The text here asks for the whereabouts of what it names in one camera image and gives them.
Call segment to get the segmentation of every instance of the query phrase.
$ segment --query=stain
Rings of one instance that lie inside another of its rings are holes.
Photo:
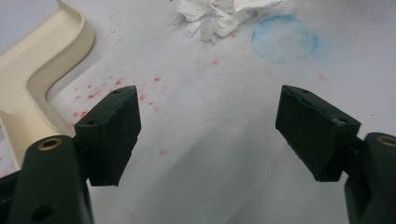
[[[93,97],[95,97],[95,96],[99,95],[99,94],[100,94],[100,92],[101,92],[101,90],[99,90],[99,91],[96,91],[94,94],[91,94],[91,95],[89,95],[89,96],[88,96],[88,99],[89,99],[89,100],[91,100]]]
[[[82,111],[81,114],[79,115],[80,118],[84,118],[84,116],[87,115],[87,111]]]
[[[246,47],[250,45],[250,40],[246,40],[244,44],[240,45],[241,49],[246,49]]]
[[[154,112],[155,113],[160,113],[161,112],[161,108],[159,106],[154,106]]]
[[[161,77],[155,77],[155,78],[154,78],[154,81],[155,81],[155,82],[161,81]]]
[[[140,94],[139,100],[143,102],[146,100],[146,98],[147,98],[146,94]]]
[[[122,82],[124,81],[124,77],[121,77],[117,80],[116,85],[119,86],[120,84],[122,84]]]
[[[318,48],[319,38],[303,21],[291,15],[264,19],[254,29],[251,47],[271,63],[299,61]]]
[[[136,212],[132,212],[132,218],[135,220],[140,220],[141,216],[139,216],[139,214],[137,214]]]
[[[195,63],[195,65],[200,65],[200,64],[201,64],[201,60],[195,59],[195,60],[194,60],[194,63]]]
[[[318,78],[319,78],[320,80],[322,80],[322,81],[326,80],[326,77],[325,77],[324,75],[320,75],[320,76],[318,76]]]
[[[163,148],[163,149],[161,149],[161,151],[160,151],[160,155],[161,155],[161,156],[167,156],[168,153],[169,153],[169,151],[168,151],[166,148]]]
[[[163,86],[161,87],[161,94],[162,94],[162,95],[165,95],[167,91],[168,91],[168,87],[167,87],[166,85],[163,85]]]

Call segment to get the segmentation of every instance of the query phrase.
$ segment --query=metal screw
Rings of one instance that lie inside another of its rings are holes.
[[[395,137],[382,135],[382,136],[378,136],[378,137],[376,138],[376,140],[377,140],[378,142],[380,142],[380,143],[386,145],[386,146],[389,146],[389,147],[396,147],[396,138],[395,138]]]
[[[49,138],[38,145],[37,149],[40,151],[47,151],[55,149],[56,147],[60,146],[62,143],[62,139],[60,138]]]

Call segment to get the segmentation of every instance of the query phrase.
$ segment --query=white crumpled tissue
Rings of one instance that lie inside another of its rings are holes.
[[[201,39],[215,41],[248,21],[254,11],[283,0],[181,0],[177,11],[189,22],[186,35],[192,37],[201,28]]]

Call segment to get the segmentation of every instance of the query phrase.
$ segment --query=tissue paper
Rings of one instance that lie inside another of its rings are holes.
[[[177,11],[190,23],[186,34],[192,37],[201,28],[203,41],[225,37],[248,21],[254,11],[277,4],[281,0],[181,0]]]
[[[238,12],[244,9],[270,7],[280,2],[279,0],[233,0],[233,7],[235,12]]]

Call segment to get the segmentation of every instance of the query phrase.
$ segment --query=black plastic block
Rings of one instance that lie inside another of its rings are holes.
[[[117,186],[141,130],[136,87],[111,92],[75,130],[78,143],[89,149],[91,184]]]
[[[276,128],[317,181],[338,181],[334,154],[354,141],[361,124],[310,91],[283,86]]]

